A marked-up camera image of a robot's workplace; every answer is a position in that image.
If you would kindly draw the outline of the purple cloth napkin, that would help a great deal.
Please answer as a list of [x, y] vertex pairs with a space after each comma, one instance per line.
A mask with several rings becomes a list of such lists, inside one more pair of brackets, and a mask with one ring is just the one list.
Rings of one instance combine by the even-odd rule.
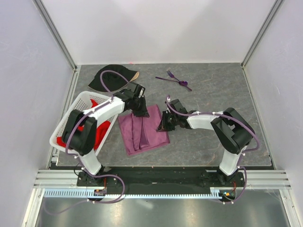
[[126, 154], [137, 155], [170, 143], [166, 131], [157, 131], [161, 113], [157, 105], [147, 107], [149, 117], [135, 117], [133, 113], [119, 116], [118, 123]]

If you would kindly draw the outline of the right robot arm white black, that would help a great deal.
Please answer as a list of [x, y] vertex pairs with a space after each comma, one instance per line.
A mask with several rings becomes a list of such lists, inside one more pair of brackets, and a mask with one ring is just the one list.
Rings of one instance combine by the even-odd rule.
[[252, 139], [255, 139], [259, 146], [253, 128], [231, 107], [223, 112], [200, 112], [195, 110], [188, 112], [178, 99], [171, 101], [169, 96], [165, 104], [167, 110], [162, 112], [157, 131], [173, 131], [176, 126], [188, 130], [213, 130], [224, 147], [217, 181], [222, 186], [228, 186], [232, 183], [239, 170], [240, 157], [247, 150]]

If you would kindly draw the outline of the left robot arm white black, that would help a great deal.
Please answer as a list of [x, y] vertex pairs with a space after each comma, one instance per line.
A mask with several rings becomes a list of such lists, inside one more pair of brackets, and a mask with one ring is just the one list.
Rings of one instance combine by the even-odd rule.
[[135, 117], [149, 117], [144, 92], [145, 87], [131, 82], [105, 102], [85, 111], [72, 110], [69, 114], [62, 142], [65, 143], [66, 153], [68, 150], [75, 152], [88, 173], [87, 180], [93, 186], [99, 186], [104, 181], [100, 172], [102, 165], [94, 151], [98, 126], [127, 110], [131, 110]]

